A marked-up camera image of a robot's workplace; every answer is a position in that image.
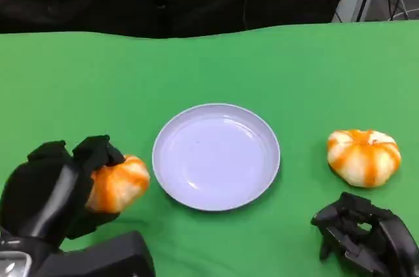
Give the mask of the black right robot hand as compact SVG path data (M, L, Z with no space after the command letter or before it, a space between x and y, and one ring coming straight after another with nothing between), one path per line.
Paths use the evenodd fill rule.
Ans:
M310 222L322 235L320 261L334 253L366 276L417 276L418 244L401 218L343 192Z

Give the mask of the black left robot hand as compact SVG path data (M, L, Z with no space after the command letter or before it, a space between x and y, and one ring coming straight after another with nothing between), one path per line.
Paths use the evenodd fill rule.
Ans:
M117 212L87 205L92 173L125 161L110 137L90 136L68 153L65 141L50 141L32 151L7 179L1 194L1 233L29 238L58 249L115 220Z

